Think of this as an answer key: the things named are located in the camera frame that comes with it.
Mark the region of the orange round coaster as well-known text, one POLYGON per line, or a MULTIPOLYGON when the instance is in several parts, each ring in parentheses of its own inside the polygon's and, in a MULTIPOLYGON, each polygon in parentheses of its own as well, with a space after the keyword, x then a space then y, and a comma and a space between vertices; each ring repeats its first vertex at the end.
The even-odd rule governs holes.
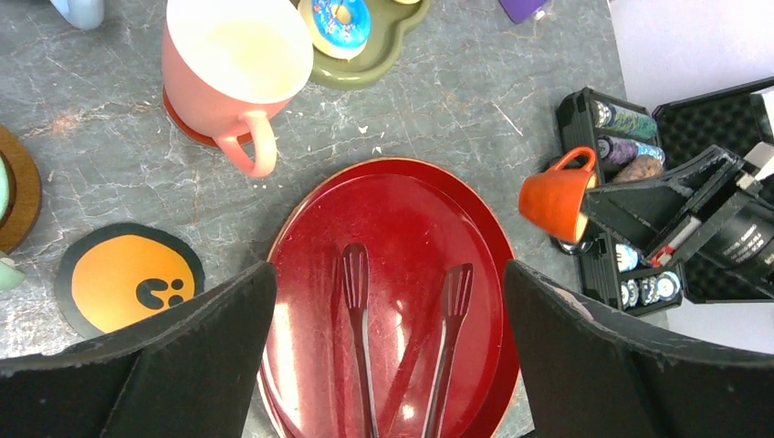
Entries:
POLYGON ((199 256, 182 239, 117 223, 83 235, 65 251, 53 292, 67 323, 91 339, 202 294, 204 281, 199 256))

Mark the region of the mint green cup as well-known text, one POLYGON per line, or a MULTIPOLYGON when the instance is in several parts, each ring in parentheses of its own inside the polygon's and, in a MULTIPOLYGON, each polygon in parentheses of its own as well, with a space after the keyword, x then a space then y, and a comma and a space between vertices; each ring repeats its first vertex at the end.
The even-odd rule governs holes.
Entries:
POLYGON ((16 177, 9 159, 1 153, 1 290, 18 287, 26 274, 10 256, 13 250, 12 212, 16 203, 16 177))

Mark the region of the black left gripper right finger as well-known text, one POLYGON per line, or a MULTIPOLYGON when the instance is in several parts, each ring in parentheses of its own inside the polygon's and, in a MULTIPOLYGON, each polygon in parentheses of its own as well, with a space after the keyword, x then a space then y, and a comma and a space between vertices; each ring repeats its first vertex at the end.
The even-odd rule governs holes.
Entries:
POLYGON ((770 437, 773 358, 656 327, 517 260, 503 288, 537 437, 770 437))

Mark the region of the pink mug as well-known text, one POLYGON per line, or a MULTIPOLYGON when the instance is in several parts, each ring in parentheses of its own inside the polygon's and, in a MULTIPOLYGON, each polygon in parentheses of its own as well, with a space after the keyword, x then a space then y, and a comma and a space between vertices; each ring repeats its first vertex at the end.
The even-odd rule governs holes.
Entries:
POLYGON ((277 161, 270 120, 307 84, 313 46, 289 1, 170 1, 162 84, 180 122, 247 176, 277 161))

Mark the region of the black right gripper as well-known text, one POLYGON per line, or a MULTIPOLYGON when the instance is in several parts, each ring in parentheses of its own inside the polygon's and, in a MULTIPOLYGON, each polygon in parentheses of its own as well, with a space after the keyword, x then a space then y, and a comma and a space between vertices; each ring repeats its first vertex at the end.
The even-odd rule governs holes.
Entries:
POLYGON ((711 145, 642 183, 585 192, 580 211, 653 266, 695 256, 759 293, 773 294, 773 206, 744 158, 711 145))

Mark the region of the light blue mug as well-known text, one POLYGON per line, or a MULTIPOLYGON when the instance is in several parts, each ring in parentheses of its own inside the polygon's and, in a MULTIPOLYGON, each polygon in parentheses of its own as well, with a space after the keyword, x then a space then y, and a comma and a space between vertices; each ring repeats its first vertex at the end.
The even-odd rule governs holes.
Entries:
POLYGON ((50 3, 68 23, 77 29, 95 29, 104 19, 104 0, 50 0, 50 3))

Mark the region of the red round coaster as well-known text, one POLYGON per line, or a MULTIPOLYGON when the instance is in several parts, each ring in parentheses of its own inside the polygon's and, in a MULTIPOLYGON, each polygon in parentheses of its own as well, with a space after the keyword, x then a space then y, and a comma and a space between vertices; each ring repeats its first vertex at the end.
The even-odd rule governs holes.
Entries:
POLYGON ((197 110, 204 110, 206 104, 213 104, 218 109, 214 117, 228 117, 236 111, 235 140, 240 146, 244 146, 253 140, 254 127, 258 122, 267 122, 266 114, 260 110, 251 110, 248 103, 240 99, 234 99, 223 92, 209 86, 196 86, 192 89, 172 89, 164 86, 162 88, 162 103, 173 123, 189 138, 201 144, 221 149, 222 145, 218 142, 219 136, 215 137, 205 135, 186 123, 187 119, 183 116, 192 116, 191 121, 196 121, 199 116, 194 113, 197 110))

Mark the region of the small orange cup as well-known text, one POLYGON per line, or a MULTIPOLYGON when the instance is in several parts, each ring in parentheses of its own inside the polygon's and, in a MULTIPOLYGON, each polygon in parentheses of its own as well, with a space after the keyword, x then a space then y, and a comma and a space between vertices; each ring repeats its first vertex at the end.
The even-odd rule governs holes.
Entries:
POLYGON ((585 193, 599 184, 597 157, 590 147, 577 147, 546 171, 529 176, 519 198, 520 214, 561 241, 577 244, 589 218, 581 212, 585 193))

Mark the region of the metal tongs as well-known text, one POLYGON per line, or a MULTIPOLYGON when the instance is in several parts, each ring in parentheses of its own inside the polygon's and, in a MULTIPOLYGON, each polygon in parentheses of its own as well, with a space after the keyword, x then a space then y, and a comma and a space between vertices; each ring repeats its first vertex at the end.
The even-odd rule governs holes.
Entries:
MULTIPOLYGON (((370 264, 364 244, 350 243, 344 247, 341 254, 341 273, 343 296, 354 337, 364 428, 368 437, 377 437, 379 432, 371 384, 367 333, 370 264)), ((440 295, 443 338, 424 420, 424 437, 442 435, 455 348, 470 306, 473 283, 474 267, 470 263, 453 266, 446 271, 440 295)))

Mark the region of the brown round coaster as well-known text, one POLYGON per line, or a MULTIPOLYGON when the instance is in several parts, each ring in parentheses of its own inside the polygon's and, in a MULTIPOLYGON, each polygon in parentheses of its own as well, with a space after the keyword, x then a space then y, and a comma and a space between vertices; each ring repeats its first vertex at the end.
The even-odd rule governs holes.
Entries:
POLYGON ((4 125, 1 126, 1 153, 9 159, 16 177, 16 203, 11 219, 13 252, 37 222, 42 204, 42 183, 29 150, 4 125))

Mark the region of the blue frosted donut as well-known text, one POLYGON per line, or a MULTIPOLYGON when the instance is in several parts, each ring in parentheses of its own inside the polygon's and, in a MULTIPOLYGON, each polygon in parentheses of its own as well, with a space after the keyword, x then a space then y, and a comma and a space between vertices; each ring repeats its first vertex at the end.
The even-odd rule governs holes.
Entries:
POLYGON ((362 0, 301 0, 297 10, 312 44, 335 59, 352 60, 365 48, 371 34, 371 14, 362 0))

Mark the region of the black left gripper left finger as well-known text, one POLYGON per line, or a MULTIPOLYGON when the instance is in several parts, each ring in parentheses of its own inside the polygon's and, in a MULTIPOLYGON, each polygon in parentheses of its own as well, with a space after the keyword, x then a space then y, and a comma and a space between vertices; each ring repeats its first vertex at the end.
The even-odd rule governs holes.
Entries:
POLYGON ((214 289, 54 355, 1 363, 4 437, 238 437, 277 296, 257 263, 214 289))

